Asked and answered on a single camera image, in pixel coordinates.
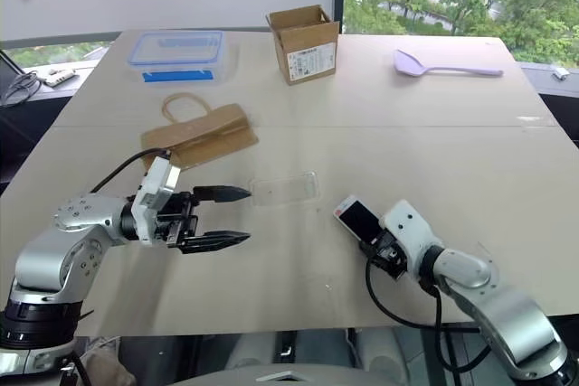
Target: purple spoon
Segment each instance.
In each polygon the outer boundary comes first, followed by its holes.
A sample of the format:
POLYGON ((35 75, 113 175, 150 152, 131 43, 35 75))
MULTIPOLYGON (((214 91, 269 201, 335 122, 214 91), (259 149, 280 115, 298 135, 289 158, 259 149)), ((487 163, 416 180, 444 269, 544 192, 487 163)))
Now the purple spoon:
POLYGON ((464 71, 473 74, 482 74, 484 76, 502 76, 503 70, 494 70, 491 68, 467 68, 467 67, 451 67, 451 66, 433 66, 425 67, 415 57, 402 50, 394 52, 394 67, 402 74, 409 76, 422 76, 424 73, 432 70, 446 70, 446 71, 464 71))

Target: paper bag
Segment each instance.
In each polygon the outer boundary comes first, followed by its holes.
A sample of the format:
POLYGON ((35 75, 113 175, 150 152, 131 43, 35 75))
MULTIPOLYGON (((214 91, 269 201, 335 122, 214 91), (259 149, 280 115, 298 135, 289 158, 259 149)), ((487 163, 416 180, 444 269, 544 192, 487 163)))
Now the paper bag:
MULTIPOLYGON (((238 104, 211 109, 207 102, 194 94, 179 92, 163 102, 162 113, 172 124, 143 133, 143 149, 152 147, 171 150, 171 163, 182 170, 213 160, 222 155, 244 149, 258 142, 245 112, 238 104), (168 104, 176 99, 189 98, 199 103, 207 115, 186 122, 178 122, 169 112, 168 104)), ((154 156, 143 158, 147 168, 154 156)))

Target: blue container lid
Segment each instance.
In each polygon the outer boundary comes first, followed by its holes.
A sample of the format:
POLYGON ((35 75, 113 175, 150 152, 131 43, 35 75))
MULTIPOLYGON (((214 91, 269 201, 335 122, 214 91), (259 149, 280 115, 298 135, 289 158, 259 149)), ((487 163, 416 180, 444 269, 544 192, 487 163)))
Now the blue container lid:
POLYGON ((222 51, 221 31, 143 33, 128 63, 136 67, 208 64, 218 62, 222 51))

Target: black cable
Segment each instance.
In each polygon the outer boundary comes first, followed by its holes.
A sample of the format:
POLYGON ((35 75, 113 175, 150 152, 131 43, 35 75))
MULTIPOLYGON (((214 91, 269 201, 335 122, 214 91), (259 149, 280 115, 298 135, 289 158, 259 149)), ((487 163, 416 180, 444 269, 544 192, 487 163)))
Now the black cable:
POLYGON ((19 106, 28 101, 32 95, 34 95, 42 87, 43 83, 38 76, 36 71, 26 72, 25 74, 20 74, 12 80, 12 83, 8 86, 8 89, 4 94, 0 96, 0 108, 13 108, 19 106), (23 99, 19 99, 14 103, 8 103, 8 99, 12 97, 16 92, 24 91, 26 95, 23 99))
POLYGON ((115 176, 117 176, 119 174, 120 171, 122 171, 124 168, 126 168, 128 165, 130 165, 131 163, 133 163, 135 160, 139 159, 140 157, 142 157, 143 155, 147 155, 147 154, 161 154, 161 153, 166 153, 168 154, 169 151, 164 149, 164 148, 149 148, 146 149, 145 151, 141 151, 140 153, 136 153, 135 155, 129 157, 127 160, 125 160, 123 163, 121 163, 119 165, 119 167, 117 169, 115 169, 114 171, 112 171, 110 173, 110 175, 108 175, 104 180, 102 180, 100 183, 98 183, 97 185, 95 185, 95 187, 90 191, 91 193, 96 193, 98 192, 103 185, 105 185, 106 183, 108 183, 110 180, 112 180, 115 176))
MULTIPOLYGON (((446 351, 448 352, 449 355, 449 363, 453 366, 459 366, 459 362, 456 360, 456 353, 454 352, 454 344, 452 343, 452 334, 450 334, 449 332, 444 332, 444 341, 446 344, 446 351)), ((451 372, 452 374, 452 379, 454 380, 454 385, 455 386, 461 386, 462 383, 460 381, 460 374, 458 374, 457 372, 451 372)))
MULTIPOLYGON (((436 332, 436 330, 437 330, 436 325, 421 325, 418 323, 413 323, 412 321, 405 320, 404 318, 401 318, 400 316, 396 315, 395 313, 389 311, 384 305, 382 305, 382 303, 380 303, 380 300, 378 300, 378 297, 376 296, 374 289, 372 288, 372 279, 370 276, 371 270, 372 270, 372 258, 368 258, 368 261, 365 264, 365 286, 368 289, 368 293, 370 294, 372 301, 378 307, 378 309, 380 309, 384 314, 388 315, 395 322, 400 323, 401 325, 406 325, 406 326, 411 327, 413 329, 430 330, 432 332, 436 332)), ((449 331, 449 332, 456 332, 459 334, 478 334, 478 333, 480 333, 480 329, 478 327, 451 327, 451 326, 442 325, 441 329, 449 331)))
POLYGON ((76 354, 75 352, 72 352, 69 357, 71 358, 72 363, 74 363, 76 371, 79 372, 79 375, 80 375, 81 380, 82 380, 82 384, 84 386, 92 386, 92 383, 90 382, 89 374, 87 373, 87 370, 84 368, 84 365, 82 364, 82 361, 81 361, 81 358, 79 357, 79 355, 76 354))
POLYGON ((441 292, 438 288, 432 289, 434 293, 434 298, 436 298, 436 322, 435 327, 436 330, 434 331, 434 349, 436 351, 436 358, 438 362, 442 365, 442 367, 453 374, 463 374, 464 372, 469 372, 475 369, 479 364, 485 360, 490 353, 490 347, 487 345, 485 348, 481 350, 481 352, 475 357, 472 361, 467 363, 466 365, 462 366, 452 366, 448 362, 444 360, 444 356, 442 355, 442 344, 441 344, 441 332, 442 332, 442 299, 441 299, 441 292))

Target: small white object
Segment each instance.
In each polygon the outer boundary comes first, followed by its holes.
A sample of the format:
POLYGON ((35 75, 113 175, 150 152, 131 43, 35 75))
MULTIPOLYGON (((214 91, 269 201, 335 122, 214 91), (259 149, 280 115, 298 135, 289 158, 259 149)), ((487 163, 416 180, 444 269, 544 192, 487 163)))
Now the small white object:
POLYGON ((553 67, 553 75, 560 81, 563 81, 569 77, 569 74, 569 71, 563 67, 553 67))
POLYGON ((60 70, 60 71, 50 70, 50 71, 48 71, 48 73, 50 75, 49 75, 49 77, 44 79, 44 84, 47 86, 50 86, 51 88, 54 88, 55 86, 60 85, 64 81, 66 81, 66 80, 68 80, 71 77, 74 77, 76 75, 75 70, 60 70))

